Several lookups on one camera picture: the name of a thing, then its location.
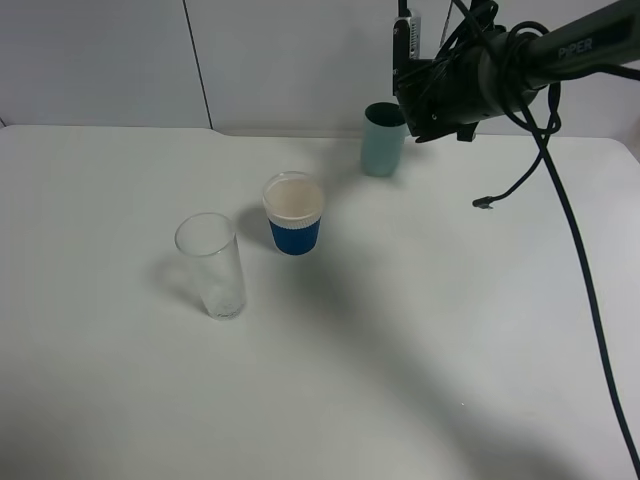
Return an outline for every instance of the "black wire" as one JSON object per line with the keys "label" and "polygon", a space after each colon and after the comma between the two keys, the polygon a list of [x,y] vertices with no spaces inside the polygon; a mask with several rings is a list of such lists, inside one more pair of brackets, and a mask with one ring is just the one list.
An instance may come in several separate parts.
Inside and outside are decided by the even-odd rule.
{"label": "black wire", "polygon": [[451,20],[451,12],[453,11],[453,2],[449,2],[449,9],[447,10],[447,18],[442,26],[442,36],[440,37],[440,47],[444,45],[444,40],[447,36],[447,30],[449,29],[449,21]]}
{"label": "black wire", "polygon": [[[473,15],[469,12],[469,10],[465,7],[462,0],[452,0],[456,7],[462,12],[466,21],[469,23],[470,27],[473,29],[474,34],[477,39],[483,44],[486,48],[487,53],[489,54],[492,62],[497,66],[503,66],[502,62],[504,59],[501,59],[498,54],[493,49],[493,46],[486,38],[482,29],[475,21]],[[631,463],[633,464],[633,468],[635,469],[636,476],[640,479],[640,458],[638,458],[638,452],[636,451],[633,437],[631,436],[631,431],[629,430],[629,426],[627,425],[627,421],[624,416],[624,411],[622,410],[622,405],[620,403],[620,398],[618,396],[618,391],[616,388],[616,383],[613,377],[613,370],[611,368],[611,362],[609,360],[609,353],[607,349],[607,343],[605,341],[604,329],[602,327],[602,320],[600,318],[600,310],[598,308],[598,299],[596,297],[595,287],[593,285],[593,278],[591,276],[591,269],[589,268],[589,262],[587,259],[587,253],[584,248],[584,243],[582,242],[582,236],[580,234],[580,229],[578,228],[578,222],[576,221],[575,215],[573,214],[573,209],[571,208],[571,204],[569,202],[569,198],[567,197],[567,193],[564,190],[564,186],[562,185],[562,181],[560,180],[560,176],[556,170],[556,167],[551,158],[551,154],[547,149],[548,138],[543,138],[543,130],[538,127],[536,124],[529,107],[526,102],[522,98],[522,95],[518,91],[515,86],[509,82],[505,82],[504,86],[509,89],[509,93],[514,96],[518,103],[518,107],[522,111],[524,115],[527,128],[529,132],[533,135],[536,144],[538,145],[538,149],[540,151],[539,157],[545,162],[547,170],[549,172],[549,176],[551,177],[551,181],[553,186],[558,194],[558,198],[560,200],[560,204],[562,205],[562,209],[567,218],[567,222],[569,223],[569,228],[571,230],[571,235],[573,237],[573,241],[576,247],[576,251],[578,254],[578,260],[580,261],[580,267],[582,269],[582,276],[584,278],[585,287],[587,290],[587,297],[589,299],[589,306],[591,308],[591,316],[593,318],[593,327],[596,333],[596,339],[598,342],[598,350],[600,352],[600,360],[602,362],[602,369],[604,371],[604,376],[607,382],[607,387],[609,389],[609,395],[611,397],[611,403],[613,404],[613,409],[616,414],[616,418],[618,420],[618,424],[620,426],[620,431],[622,432],[622,436],[624,437],[624,441],[627,445],[627,449],[629,451],[629,456],[631,457]]]}
{"label": "black wire", "polygon": [[[498,71],[498,83],[499,84],[506,84],[507,82],[507,73],[508,73],[508,66],[509,64],[512,62],[512,59],[515,58],[516,53],[518,52],[518,49],[520,47],[522,47],[525,43],[527,43],[530,39],[532,38],[536,38],[535,35],[532,36],[532,34],[528,34],[528,35],[520,35],[518,37],[516,37],[516,35],[518,34],[518,32],[520,32],[521,30],[525,30],[525,29],[534,29],[536,31],[538,31],[541,34],[545,34],[548,33],[549,31],[541,24],[537,23],[537,22],[522,22],[519,23],[518,25],[516,25],[511,32],[509,32],[509,34],[507,35],[507,41],[506,44],[508,46],[507,51],[502,59],[499,71]],[[558,113],[558,108],[560,107],[560,94],[561,94],[561,88],[560,88],[560,83],[555,83],[552,84],[549,87],[549,97],[548,97],[548,102],[549,102],[549,121],[547,122],[547,127],[542,130],[540,129],[540,132],[542,134],[544,134],[544,141],[545,141],[545,145],[549,143],[549,138],[551,137],[551,134],[556,133],[558,131],[560,131],[560,128],[562,126],[562,122],[560,120],[560,115]],[[506,94],[504,92],[504,89],[499,89],[498,91],[498,96],[499,96],[499,102],[503,108],[503,110],[505,112],[508,112],[508,116],[509,118],[511,118],[516,124],[518,124],[520,127],[524,128],[527,131],[530,131],[529,125],[527,124],[527,122],[519,119],[513,112],[511,112],[507,106],[507,98],[506,98]],[[507,198],[509,195],[511,195],[513,192],[515,192],[524,182],[527,181],[527,179],[533,174],[533,172],[536,171],[536,169],[538,168],[538,166],[540,165],[540,163],[542,162],[542,153],[539,153],[538,156],[536,157],[536,159],[534,160],[533,164],[529,167],[529,169],[524,173],[524,175],[522,175],[522,177],[520,177],[518,179],[518,181],[516,181],[511,188],[509,188],[506,192],[504,192],[502,195],[497,195],[495,197],[483,197],[483,198],[479,198],[477,200],[473,201],[473,206],[474,207],[479,207],[479,208],[491,208],[491,204],[493,202],[497,202],[499,200],[504,200],[505,198]]]}
{"label": "black wire", "polygon": [[[498,5],[496,3],[483,3],[482,5],[480,5],[478,8],[474,8],[473,11],[471,12],[471,15],[473,15],[476,18],[483,15],[485,13],[488,13],[488,17],[487,19],[484,21],[484,25],[483,25],[483,29],[485,25],[489,25],[491,23],[493,23],[493,20],[496,18],[496,15],[498,14]],[[468,27],[466,25],[466,23],[461,23],[460,25],[458,25],[458,27],[451,32],[451,35],[449,35],[449,38],[447,38],[447,40],[442,44],[442,47],[440,47],[440,51],[438,52],[438,54],[436,55],[436,58],[441,58],[444,55],[450,55],[450,50],[452,45],[458,41],[464,33],[467,33],[468,31]]]}
{"label": "black wire", "polygon": [[620,65],[595,65],[593,67],[588,67],[583,70],[578,70],[577,72],[567,73],[564,75],[553,75],[545,72],[544,70],[540,71],[541,75],[556,81],[577,80],[578,78],[584,78],[588,75],[593,75],[594,73],[608,73],[609,75],[614,75],[616,77],[640,81],[640,70],[621,67]]}

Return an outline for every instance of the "white tabletop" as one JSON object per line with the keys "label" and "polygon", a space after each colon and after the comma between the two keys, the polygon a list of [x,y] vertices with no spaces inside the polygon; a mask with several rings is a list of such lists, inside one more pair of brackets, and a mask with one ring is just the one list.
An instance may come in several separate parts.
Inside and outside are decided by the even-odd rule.
{"label": "white tabletop", "polygon": [[[408,144],[207,130],[0,131],[3,478],[631,479],[569,229],[528,137]],[[553,139],[640,441],[640,166]],[[273,174],[325,182],[318,247],[271,243]],[[173,233],[237,221],[248,304],[210,319]]]}

